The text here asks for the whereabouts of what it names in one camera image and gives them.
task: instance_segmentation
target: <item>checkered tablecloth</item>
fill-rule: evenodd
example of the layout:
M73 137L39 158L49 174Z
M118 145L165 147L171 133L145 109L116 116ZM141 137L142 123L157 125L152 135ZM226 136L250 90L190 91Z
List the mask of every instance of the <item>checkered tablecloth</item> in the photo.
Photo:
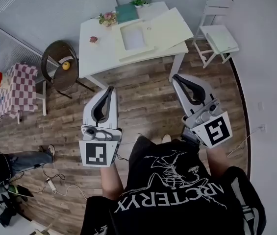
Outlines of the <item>checkered tablecloth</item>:
M9 90L0 88L0 120L5 115L15 118L19 111L37 110L37 73L36 67L18 63L7 71L11 83Z

